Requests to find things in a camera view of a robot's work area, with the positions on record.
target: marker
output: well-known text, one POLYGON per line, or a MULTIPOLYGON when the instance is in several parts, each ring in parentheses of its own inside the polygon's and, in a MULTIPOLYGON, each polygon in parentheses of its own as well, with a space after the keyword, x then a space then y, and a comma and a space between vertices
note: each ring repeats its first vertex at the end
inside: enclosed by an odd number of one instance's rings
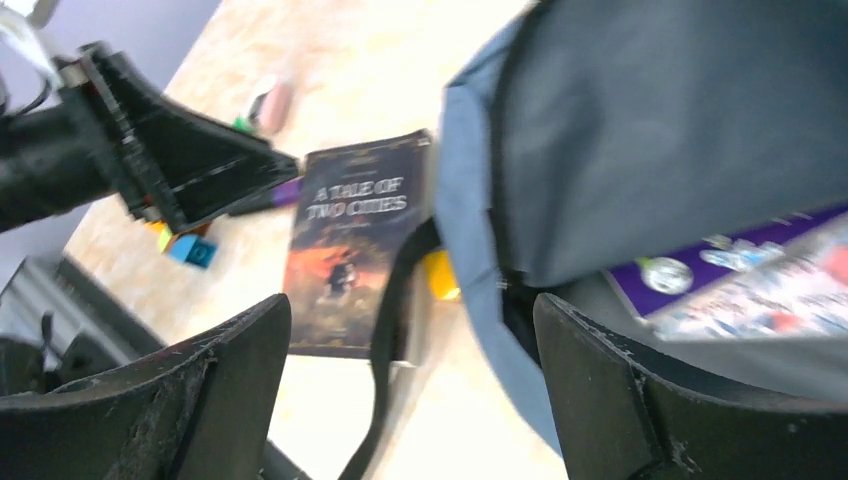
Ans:
POLYGON ((275 208, 288 207, 297 203, 300 197, 300 181, 303 177, 295 178, 252 197, 235 206, 228 213, 231 217, 250 215, 275 208))

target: black strap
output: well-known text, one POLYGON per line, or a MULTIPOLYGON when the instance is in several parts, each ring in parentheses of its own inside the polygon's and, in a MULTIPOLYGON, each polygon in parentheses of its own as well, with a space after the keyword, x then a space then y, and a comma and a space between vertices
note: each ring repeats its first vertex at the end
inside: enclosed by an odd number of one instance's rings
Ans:
POLYGON ((397 349, 398 325, 403 314, 405 290, 415 272, 415 266, 441 243, 436 222, 430 217, 407 237, 395 258, 371 335, 371 373, 374 376, 371 426, 339 480, 361 480, 377 451, 389 413, 389 373, 397 349))

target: floor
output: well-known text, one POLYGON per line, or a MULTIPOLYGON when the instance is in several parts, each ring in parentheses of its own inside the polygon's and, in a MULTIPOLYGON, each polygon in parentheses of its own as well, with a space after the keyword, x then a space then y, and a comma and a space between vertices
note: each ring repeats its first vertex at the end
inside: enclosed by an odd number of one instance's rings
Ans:
MULTIPOLYGON (((218 7, 219 0, 65 1, 46 31, 65 53, 80 45, 105 41, 127 52, 136 68, 158 88, 165 88, 218 7)), ((40 82, 29 64, 8 47, 0 48, 0 73, 13 105, 28 103, 40 82)), ((0 234, 0 288, 27 255, 58 256, 86 207, 61 217, 0 234)))

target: table surface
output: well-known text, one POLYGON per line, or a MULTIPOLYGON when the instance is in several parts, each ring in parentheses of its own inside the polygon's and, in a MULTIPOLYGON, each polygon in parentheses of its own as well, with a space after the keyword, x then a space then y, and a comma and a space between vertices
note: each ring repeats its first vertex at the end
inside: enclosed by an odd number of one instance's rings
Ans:
MULTIPOLYGON (((523 0, 222 0, 166 94, 229 122, 257 78, 284 65, 296 98, 275 148, 309 151, 438 135, 443 86, 525 7, 523 0)), ((279 291, 290 209, 216 220, 207 271, 156 251, 115 198, 95 203, 66 247, 164 341, 200 333, 279 291)), ((394 419, 379 479, 562 479, 561 459, 517 415, 459 304, 437 304, 412 400, 394 419)), ((333 479, 370 419, 367 365, 289 357, 269 438, 316 480, 333 479)))

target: book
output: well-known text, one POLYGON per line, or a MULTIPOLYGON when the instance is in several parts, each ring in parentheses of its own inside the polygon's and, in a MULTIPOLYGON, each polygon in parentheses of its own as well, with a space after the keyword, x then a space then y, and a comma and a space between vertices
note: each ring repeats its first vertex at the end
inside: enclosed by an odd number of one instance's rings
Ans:
POLYGON ((637 259, 607 278, 634 318, 667 341, 848 333, 839 306, 848 305, 846 282, 828 266, 848 239, 847 221, 848 205, 796 213, 637 259))
MULTIPOLYGON (((426 130, 313 152, 300 185, 283 292, 292 355, 366 359, 383 291, 406 238, 431 213, 426 130)), ((416 364, 427 308, 417 274, 407 289, 396 360, 416 364)))

